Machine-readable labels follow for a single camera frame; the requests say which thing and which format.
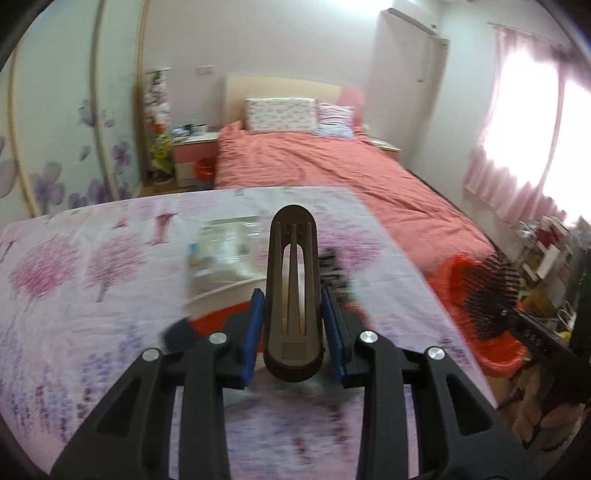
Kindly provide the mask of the black hairbrush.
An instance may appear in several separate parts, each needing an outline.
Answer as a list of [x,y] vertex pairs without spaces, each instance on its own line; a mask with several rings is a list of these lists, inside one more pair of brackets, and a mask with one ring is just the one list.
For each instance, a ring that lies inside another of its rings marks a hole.
[[507,317],[516,308],[521,277],[507,257],[496,252],[475,264],[463,274],[466,292],[464,308],[469,314],[476,337],[487,341],[509,329]]

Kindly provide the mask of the black floral fabric scrunchie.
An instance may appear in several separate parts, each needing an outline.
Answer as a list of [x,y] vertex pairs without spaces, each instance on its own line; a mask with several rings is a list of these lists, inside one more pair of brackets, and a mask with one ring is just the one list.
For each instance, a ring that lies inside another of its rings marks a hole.
[[318,256],[321,287],[332,291],[342,304],[353,303],[351,280],[346,269],[339,262],[339,253],[335,248],[322,250]]

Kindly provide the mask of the white wet wipes pack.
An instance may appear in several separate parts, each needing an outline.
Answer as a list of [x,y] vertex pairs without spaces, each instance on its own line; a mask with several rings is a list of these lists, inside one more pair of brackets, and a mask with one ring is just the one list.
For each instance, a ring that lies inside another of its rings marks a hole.
[[266,279],[259,266],[259,216],[207,222],[187,248],[188,276],[196,296]]

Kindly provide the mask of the cluttered desk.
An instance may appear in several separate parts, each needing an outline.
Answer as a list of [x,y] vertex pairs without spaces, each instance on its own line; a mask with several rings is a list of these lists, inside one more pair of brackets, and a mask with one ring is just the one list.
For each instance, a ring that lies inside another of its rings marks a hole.
[[518,268],[528,285],[522,308],[588,362],[590,222],[579,217],[567,225],[555,216],[538,222],[545,255],[536,273]]

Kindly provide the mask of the pink window curtain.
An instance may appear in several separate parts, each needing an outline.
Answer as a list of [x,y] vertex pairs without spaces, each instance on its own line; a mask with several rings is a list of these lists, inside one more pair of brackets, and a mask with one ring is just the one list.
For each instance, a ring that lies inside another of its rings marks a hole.
[[590,68],[576,53],[497,26],[494,84],[464,188],[508,225],[590,218]]

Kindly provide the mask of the stuffed toy column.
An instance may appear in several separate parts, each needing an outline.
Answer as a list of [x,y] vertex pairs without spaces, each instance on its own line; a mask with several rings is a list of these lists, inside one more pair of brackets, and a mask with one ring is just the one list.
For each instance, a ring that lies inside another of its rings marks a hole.
[[149,178],[153,183],[165,183],[174,177],[170,105],[166,73],[168,68],[146,73],[143,93],[144,125],[147,131]]

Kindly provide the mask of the small red bin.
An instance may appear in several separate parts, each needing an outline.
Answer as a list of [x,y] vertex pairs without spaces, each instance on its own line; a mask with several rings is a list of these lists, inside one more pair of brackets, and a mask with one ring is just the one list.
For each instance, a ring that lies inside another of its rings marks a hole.
[[214,157],[201,158],[193,163],[194,178],[199,182],[213,182],[216,170]]

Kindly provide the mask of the pink white nightstand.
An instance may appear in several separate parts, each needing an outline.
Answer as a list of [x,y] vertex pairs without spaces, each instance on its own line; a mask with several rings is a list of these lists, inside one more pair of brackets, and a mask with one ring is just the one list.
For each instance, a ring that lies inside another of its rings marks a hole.
[[180,188],[211,190],[213,182],[199,182],[194,178],[193,163],[201,158],[218,154],[218,133],[208,132],[204,136],[189,136],[172,143],[176,184]]

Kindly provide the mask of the far side nightstand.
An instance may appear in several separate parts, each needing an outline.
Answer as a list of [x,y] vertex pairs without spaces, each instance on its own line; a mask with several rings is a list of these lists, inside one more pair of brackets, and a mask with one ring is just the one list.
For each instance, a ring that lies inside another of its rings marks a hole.
[[370,138],[370,143],[379,148],[382,152],[388,155],[395,161],[398,161],[401,150],[391,143],[377,138]]

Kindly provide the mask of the black white mug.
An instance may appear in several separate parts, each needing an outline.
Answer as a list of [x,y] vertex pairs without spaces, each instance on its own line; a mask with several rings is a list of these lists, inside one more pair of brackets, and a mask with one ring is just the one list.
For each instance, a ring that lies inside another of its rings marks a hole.
[[184,129],[189,136],[204,136],[208,132],[208,126],[204,123],[187,123]]

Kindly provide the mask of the pink striped pillow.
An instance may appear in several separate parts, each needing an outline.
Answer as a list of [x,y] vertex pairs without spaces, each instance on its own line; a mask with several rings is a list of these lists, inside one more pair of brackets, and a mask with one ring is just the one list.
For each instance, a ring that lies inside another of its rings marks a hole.
[[318,103],[317,128],[315,134],[321,137],[353,139],[355,109],[351,106]]

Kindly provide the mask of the white floral pillow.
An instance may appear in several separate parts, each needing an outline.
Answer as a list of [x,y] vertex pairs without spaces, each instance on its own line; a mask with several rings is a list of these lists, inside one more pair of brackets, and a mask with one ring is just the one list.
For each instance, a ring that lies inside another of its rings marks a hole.
[[312,133],[317,128],[313,98],[245,99],[246,128],[252,133]]

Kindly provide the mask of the floral sliding wardrobe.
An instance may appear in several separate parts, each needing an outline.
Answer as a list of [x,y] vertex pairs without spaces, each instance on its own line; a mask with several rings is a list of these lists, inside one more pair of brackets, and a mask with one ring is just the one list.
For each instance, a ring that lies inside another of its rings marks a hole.
[[1,70],[1,222],[141,190],[145,1],[53,1]]

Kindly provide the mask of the beige wooden headboard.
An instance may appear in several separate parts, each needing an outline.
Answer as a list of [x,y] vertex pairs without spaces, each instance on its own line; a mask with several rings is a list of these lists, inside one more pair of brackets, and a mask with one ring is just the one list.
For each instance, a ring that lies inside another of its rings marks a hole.
[[363,126],[365,92],[352,87],[283,77],[231,76],[224,80],[221,125],[245,121],[245,99],[301,97],[349,106],[355,111],[353,124]]

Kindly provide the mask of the white air conditioner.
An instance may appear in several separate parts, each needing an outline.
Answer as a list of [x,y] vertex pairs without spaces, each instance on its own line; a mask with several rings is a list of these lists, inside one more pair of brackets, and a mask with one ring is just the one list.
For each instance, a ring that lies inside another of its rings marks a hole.
[[428,35],[438,35],[438,17],[431,11],[420,6],[411,4],[409,6],[391,7],[388,13],[422,30]]

